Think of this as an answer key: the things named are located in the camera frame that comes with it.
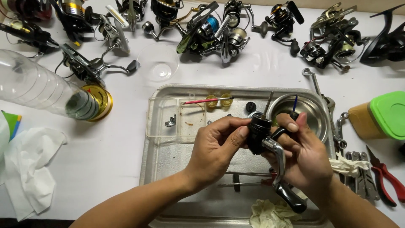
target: forearm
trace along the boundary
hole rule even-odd
[[[336,228],[399,228],[370,202],[356,195],[336,178],[333,178],[328,189],[306,194]]]
[[[70,228],[146,227],[168,205],[192,194],[183,172],[118,194],[83,214]]]

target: green lid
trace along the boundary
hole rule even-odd
[[[371,100],[370,109],[384,133],[398,140],[405,139],[405,92],[395,91]]]

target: clear plastic bowl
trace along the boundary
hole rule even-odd
[[[169,45],[152,44],[145,47],[137,59],[136,70],[153,82],[169,80],[179,68],[179,55]]]

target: red paintbrush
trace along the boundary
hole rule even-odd
[[[213,98],[213,99],[205,99],[205,100],[199,100],[199,101],[187,101],[184,102],[184,105],[188,104],[196,104],[196,103],[205,103],[205,102],[211,102],[211,101],[223,101],[223,100],[233,100],[235,97],[224,97],[224,98]]]

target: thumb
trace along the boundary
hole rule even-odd
[[[241,146],[245,143],[247,136],[249,134],[249,129],[247,126],[241,126],[236,129],[229,137],[226,139],[224,144],[221,146],[222,153],[233,157],[233,155],[239,150]]]
[[[307,113],[302,112],[295,121],[298,124],[298,138],[300,142],[304,145],[315,146],[320,140],[311,130],[307,123]]]

